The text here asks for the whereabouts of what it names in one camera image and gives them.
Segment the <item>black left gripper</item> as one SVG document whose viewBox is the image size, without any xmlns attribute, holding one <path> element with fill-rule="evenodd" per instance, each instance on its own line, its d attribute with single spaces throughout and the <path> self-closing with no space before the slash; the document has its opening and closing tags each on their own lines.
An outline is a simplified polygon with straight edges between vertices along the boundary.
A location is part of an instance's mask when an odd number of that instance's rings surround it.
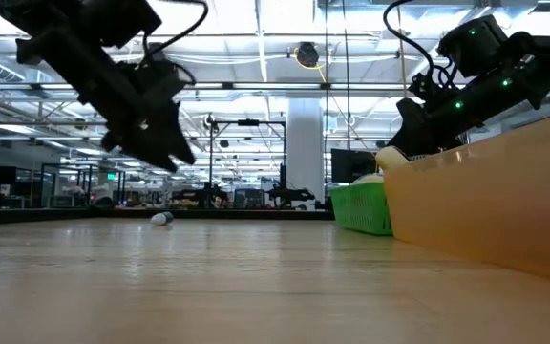
<svg viewBox="0 0 550 344">
<path fill-rule="evenodd" d="M 180 104 L 173 100 L 184 88 L 180 78 L 184 68 L 169 60 L 144 65 L 120 63 L 120 67 L 135 87 L 137 104 L 120 124 L 109 123 L 102 146 L 119 146 L 127 155 L 173 173 L 178 166 L 169 155 L 193 165 L 195 155 L 180 128 Z"/>
</svg>

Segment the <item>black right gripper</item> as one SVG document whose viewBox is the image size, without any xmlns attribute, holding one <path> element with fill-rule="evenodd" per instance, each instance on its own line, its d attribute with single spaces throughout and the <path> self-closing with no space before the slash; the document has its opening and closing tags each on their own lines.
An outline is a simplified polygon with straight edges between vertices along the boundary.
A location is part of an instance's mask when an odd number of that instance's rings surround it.
<svg viewBox="0 0 550 344">
<path fill-rule="evenodd" d="M 474 91 L 417 91 L 416 95 L 423 100 L 421 106 L 407 97 L 396 103 L 402 125 L 388 143 L 405 156 L 457 148 L 463 145 L 461 134 L 480 126 L 480 101 Z"/>
</svg>

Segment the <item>green plastic bin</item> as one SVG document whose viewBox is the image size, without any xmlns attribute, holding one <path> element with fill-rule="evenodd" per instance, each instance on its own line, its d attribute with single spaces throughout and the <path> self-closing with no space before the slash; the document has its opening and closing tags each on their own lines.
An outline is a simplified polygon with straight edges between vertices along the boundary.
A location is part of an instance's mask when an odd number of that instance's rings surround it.
<svg viewBox="0 0 550 344">
<path fill-rule="evenodd" d="M 376 236 L 392 236 L 391 217 L 382 183 L 359 183 L 330 190 L 336 224 Z"/>
</svg>

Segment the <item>white pillar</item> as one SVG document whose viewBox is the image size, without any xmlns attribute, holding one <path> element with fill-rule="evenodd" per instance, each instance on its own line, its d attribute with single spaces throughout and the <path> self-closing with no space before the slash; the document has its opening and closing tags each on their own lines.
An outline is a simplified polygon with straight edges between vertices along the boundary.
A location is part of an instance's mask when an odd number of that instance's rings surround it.
<svg viewBox="0 0 550 344">
<path fill-rule="evenodd" d="M 292 98 L 286 118 L 287 181 L 324 199 L 323 112 L 318 98 Z"/>
</svg>

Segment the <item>orange plastic bin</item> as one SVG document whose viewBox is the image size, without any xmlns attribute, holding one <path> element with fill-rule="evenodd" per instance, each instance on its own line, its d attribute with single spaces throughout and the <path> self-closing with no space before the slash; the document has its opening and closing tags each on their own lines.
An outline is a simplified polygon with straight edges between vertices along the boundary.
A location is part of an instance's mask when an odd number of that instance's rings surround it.
<svg viewBox="0 0 550 344">
<path fill-rule="evenodd" d="M 385 174 L 396 239 L 550 278 L 550 118 Z"/>
</svg>

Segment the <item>black background rig frame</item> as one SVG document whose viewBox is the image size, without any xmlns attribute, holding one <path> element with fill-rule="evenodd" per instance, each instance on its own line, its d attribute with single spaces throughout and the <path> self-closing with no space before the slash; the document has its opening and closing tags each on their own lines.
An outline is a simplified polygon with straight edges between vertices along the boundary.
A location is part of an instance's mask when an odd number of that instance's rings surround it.
<svg viewBox="0 0 550 344">
<path fill-rule="evenodd" d="M 273 125 L 281 125 L 283 127 L 283 133 L 280 136 L 280 140 L 283 142 L 283 162 L 281 163 L 280 170 L 283 170 L 286 167 L 287 160 L 287 139 L 286 139 L 286 124 L 283 121 L 273 121 L 273 120 L 258 120 L 258 119 L 238 119 L 238 120 L 221 120 L 217 121 L 211 116 L 208 117 L 208 127 L 209 127 L 209 171 L 208 171 L 208 192 L 209 194 L 213 193 L 213 162 L 214 162 L 214 141 L 217 135 L 222 134 L 225 129 L 231 125 L 238 125 L 242 127 L 260 127 L 261 125 L 266 125 L 268 128 L 272 129 Z"/>
</svg>

